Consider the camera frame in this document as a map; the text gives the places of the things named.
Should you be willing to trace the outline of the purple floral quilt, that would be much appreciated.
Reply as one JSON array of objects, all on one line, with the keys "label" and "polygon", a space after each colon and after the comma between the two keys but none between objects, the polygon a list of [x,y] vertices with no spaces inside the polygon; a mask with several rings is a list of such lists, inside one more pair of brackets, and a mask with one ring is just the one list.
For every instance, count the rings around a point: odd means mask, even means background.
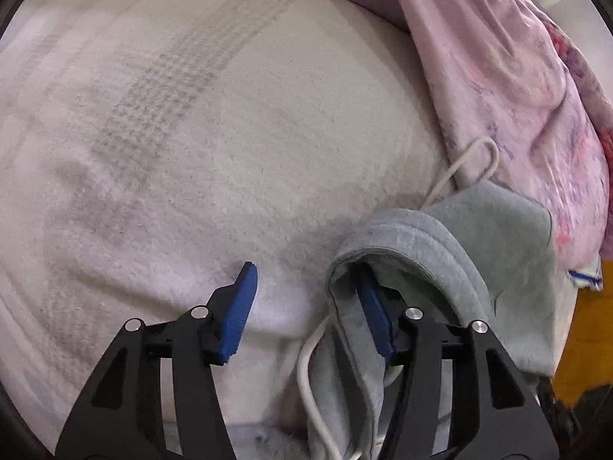
[{"label": "purple floral quilt", "polygon": [[347,227],[449,163],[541,202],[566,269],[602,251],[609,162],[531,0],[89,0],[52,225],[95,266],[319,272]]}]

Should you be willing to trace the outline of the grey zip hoodie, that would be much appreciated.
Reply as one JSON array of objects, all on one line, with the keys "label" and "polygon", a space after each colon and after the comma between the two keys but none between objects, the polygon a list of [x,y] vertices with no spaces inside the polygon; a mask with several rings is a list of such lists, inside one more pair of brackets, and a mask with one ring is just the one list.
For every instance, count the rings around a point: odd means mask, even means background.
[{"label": "grey zip hoodie", "polygon": [[[375,348],[359,301],[362,276],[440,323],[485,322],[536,400],[538,384],[557,368],[575,290],[556,258],[545,207],[483,176],[448,197],[431,192],[419,210],[379,211],[353,227],[331,262],[329,314],[298,358],[315,459],[383,459],[402,369]],[[442,374],[437,453],[450,446],[449,360]]]}]

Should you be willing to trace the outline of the wooden headboard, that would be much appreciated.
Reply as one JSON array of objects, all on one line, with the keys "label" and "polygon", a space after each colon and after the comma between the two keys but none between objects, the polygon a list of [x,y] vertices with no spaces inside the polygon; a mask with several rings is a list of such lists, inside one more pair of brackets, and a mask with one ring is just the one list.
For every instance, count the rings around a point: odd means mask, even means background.
[{"label": "wooden headboard", "polygon": [[574,319],[553,379],[557,397],[574,406],[584,391],[611,384],[613,378],[612,263],[603,264],[600,292],[579,291]]}]

